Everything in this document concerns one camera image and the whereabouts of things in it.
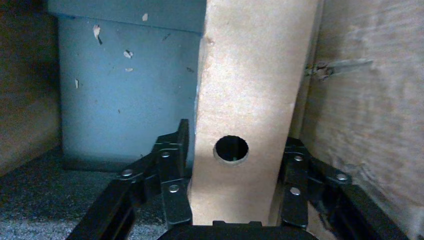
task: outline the circular hole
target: circular hole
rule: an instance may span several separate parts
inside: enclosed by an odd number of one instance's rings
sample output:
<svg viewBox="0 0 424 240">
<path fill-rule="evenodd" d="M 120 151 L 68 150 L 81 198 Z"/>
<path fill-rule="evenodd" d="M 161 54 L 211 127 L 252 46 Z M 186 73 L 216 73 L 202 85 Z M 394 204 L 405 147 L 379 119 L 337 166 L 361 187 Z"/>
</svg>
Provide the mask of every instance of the circular hole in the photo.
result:
<svg viewBox="0 0 424 240">
<path fill-rule="evenodd" d="M 226 163 L 236 164 L 247 158 L 249 146 L 247 142 L 238 136 L 224 136 L 219 139 L 213 149 L 215 157 Z"/>
</svg>

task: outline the plywood surface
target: plywood surface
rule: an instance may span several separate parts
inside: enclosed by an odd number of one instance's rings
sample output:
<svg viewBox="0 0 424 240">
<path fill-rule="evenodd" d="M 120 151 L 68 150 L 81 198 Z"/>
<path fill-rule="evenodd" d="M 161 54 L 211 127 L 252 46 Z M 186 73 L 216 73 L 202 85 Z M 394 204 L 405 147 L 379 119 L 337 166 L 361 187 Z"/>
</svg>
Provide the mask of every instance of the plywood surface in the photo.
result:
<svg viewBox="0 0 424 240">
<path fill-rule="evenodd" d="M 189 196 L 194 224 L 268 224 L 316 2 L 207 2 Z M 227 135 L 249 147 L 237 166 L 213 154 Z"/>
<path fill-rule="evenodd" d="M 316 61 L 371 60 L 310 84 L 301 140 L 424 231 L 424 2 L 326 0 Z"/>
<path fill-rule="evenodd" d="M 1 3 L 0 176 L 60 144 L 56 24 L 33 8 Z"/>
</svg>

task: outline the wood chip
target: wood chip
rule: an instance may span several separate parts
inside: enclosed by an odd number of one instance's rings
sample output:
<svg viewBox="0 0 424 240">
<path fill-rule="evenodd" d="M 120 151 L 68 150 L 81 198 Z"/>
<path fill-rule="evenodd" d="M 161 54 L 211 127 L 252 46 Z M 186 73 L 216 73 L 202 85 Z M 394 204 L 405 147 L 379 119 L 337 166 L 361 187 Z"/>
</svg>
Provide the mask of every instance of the wood chip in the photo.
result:
<svg viewBox="0 0 424 240">
<path fill-rule="evenodd" d="M 98 43 L 100 44 L 100 45 L 102 45 L 102 40 L 100 40 L 100 37 L 99 37 L 99 34 L 100 34 L 100 26 L 99 25 L 94 25 L 93 26 L 93 33 L 94 33 L 94 37 L 95 37 L 95 39 L 98 41 Z"/>
<path fill-rule="evenodd" d="M 125 51 L 123 52 L 123 55 L 124 55 L 127 59 L 131 59 L 131 58 L 133 57 L 133 52 L 132 52 L 132 51 L 125 50 Z"/>
</svg>

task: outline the particle board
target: particle board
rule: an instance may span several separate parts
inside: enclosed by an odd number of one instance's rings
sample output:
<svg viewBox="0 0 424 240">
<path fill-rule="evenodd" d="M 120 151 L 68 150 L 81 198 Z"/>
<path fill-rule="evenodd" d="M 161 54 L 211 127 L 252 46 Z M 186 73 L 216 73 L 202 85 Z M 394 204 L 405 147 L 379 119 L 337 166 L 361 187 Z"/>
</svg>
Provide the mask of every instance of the particle board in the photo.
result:
<svg viewBox="0 0 424 240">
<path fill-rule="evenodd" d="M 269 224 L 316 9 L 317 1 L 207 2 L 189 193 L 194 224 Z M 248 144 L 240 164 L 214 155 L 227 135 Z"/>
</svg>

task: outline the wooden board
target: wooden board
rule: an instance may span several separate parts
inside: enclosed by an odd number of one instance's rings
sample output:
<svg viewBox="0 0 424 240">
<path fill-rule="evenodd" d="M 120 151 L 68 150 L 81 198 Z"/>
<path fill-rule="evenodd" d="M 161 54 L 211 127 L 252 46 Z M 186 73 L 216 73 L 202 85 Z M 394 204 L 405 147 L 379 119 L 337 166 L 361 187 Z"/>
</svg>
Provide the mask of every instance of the wooden board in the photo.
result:
<svg viewBox="0 0 424 240">
<path fill-rule="evenodd" d="M 194 224 L 269 224 L 316 3 L 207 2 L 189 194 Z M 240 164 L 214 154 L 217 141 L 228 135 L 247 142 Z"/>
<path fill-rule="evenodd" d="M 0 176 L 60 144 L 55 19 L 0 2 Z"/>
<path fill-rule="evenodd" d="M 424 236 L 424 2 L 326 0 L 301 140 L 353 175 L 411 239 Z"/>
</svg>

